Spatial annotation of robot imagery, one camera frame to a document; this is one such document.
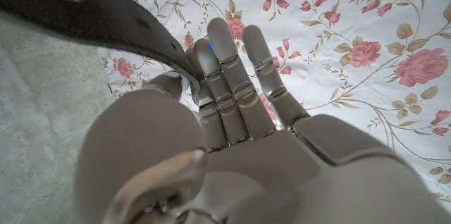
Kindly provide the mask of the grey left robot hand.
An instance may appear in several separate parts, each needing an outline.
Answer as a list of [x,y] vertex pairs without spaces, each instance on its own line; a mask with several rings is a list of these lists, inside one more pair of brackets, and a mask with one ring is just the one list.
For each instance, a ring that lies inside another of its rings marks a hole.
[[156,77],[92,124],[78,156],[83,223],[449,223],[415,171],[364,131],[309,115],[283,84],[260,29],[242,37],[257,93],[226,21],[187,51],[202,91]]

